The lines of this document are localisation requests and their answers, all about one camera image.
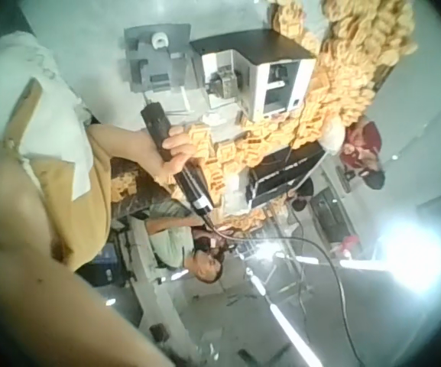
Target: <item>white cylinder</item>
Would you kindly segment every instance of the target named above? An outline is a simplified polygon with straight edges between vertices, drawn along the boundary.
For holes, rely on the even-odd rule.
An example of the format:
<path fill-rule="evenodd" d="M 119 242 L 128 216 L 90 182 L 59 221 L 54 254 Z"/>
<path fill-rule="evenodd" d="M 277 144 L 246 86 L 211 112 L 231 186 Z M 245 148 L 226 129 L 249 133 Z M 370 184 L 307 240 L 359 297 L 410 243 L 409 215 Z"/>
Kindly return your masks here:
<path fill-rule="evenodd" d="M 169 46 L 169 38 L 167 38 L 167 34 L 164 32 L 157 32 L 152 35 L 151 43 L 152 47 L 158 50 Z"/>

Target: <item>woman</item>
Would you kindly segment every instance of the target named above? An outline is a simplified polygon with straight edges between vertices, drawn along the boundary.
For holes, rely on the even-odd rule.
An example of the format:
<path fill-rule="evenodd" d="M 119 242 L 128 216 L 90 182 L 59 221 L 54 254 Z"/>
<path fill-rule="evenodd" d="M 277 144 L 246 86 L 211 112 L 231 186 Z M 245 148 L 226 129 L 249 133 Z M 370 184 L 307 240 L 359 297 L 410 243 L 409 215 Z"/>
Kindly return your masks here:
<path fill-rule="evenodd" d="M 32 35 L 0 40 L 0 322 L 38 365 L 169 366 L 73 271 L 109 232 L 110 158 L 162 180 L 194 147 L 172 128 L 164 163 L 146 132 L 88 117 Z"/>
<path fill-rule="evenodd" d="M 384 186 L 385 175 L 378 155 L 381 150 L 381 136 L 374 122 L 362 116 L 348 128 L 340 158 L 345 165 L 345 178 L 356 177 L 355 170 L 368 187 L 380 190 Z"/>

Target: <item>white machine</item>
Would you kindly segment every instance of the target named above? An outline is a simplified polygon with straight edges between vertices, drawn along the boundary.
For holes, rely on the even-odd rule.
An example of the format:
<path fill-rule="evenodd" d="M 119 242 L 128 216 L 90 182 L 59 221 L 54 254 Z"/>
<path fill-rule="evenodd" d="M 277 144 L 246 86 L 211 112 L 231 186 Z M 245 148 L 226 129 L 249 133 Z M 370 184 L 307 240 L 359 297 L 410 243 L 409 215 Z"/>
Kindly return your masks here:
<path fill-rule="evenodd" d="M 302 105 L 316 58 L 290 38 L 258 29 L 190 44 L 196 81 L 211 109 L 237 102 L 258 122 Z"/>

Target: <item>tan shirt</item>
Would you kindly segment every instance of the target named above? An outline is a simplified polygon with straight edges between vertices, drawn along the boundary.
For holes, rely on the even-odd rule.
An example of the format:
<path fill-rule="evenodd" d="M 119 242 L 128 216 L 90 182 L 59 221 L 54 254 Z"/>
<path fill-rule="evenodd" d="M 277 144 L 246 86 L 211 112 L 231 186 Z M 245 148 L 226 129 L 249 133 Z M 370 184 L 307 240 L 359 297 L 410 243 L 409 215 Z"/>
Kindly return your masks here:
<path fill-rule="evenodd" d="M 30 80 L 6 125 L 0 150 L 18 160 L 22 166 L 30 165 L 34 174 L 31 178 L 37 180 L 35 190 L 39 185 L 42 201 L 57 231 L 63 263 L 76 270 L 96 256 L 109 233 L 110 157 L 88 135 L 93 155 L 93 165 L 89 171 L 90 190 L 75 200 L 72 198 L 74 163 L 55 158 L 22 157 L 18 147 L 41 97 L 41 85 L 36 79 Z"/>

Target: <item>electronics equipment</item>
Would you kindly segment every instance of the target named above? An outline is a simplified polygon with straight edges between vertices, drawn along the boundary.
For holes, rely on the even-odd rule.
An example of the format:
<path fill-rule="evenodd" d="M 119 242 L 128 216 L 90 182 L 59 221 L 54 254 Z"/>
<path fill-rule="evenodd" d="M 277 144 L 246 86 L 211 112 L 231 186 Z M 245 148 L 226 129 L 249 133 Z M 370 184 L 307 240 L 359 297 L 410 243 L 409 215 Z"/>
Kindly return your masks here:
<path fill-rule="evenodd" d="M 185 85 L 190 62 L 190 24 L 155 24 L 125 29 L 125 56 L 134 93 Z"/>
<path fill-rule="evenodd" d="M 255 208 L 286 193 L 294 181 L 303 179 L 324 156 L 325 151 L 318 142 L 313 142 L 290 151 L 281 149 L 266 156 L 248 172 L 246 200 Z"/>
<path fill-rule="evenodd" d="M 165 162 L 168 162 L 172 157 L 168 150 L 162 148 L 162 143 L 169 137 L 171 124 L 160 103 L 151 102 L 147 97 L 145 100 L 147 105 L 141 111 L 142 118 L 159 154 Z M 175 174 L 174 178 L 195 213 L 201 217 L 207 216 L 212 211 L 213 204 L 201 170 L 186 162 L 183 170 Z"/>
<path fill-rule="evenodd" d="M 237 102 L 253 122 L 301 106 L 316 59 L 290 38 L 257 29 L 190 43 L 210 108 Z"/>

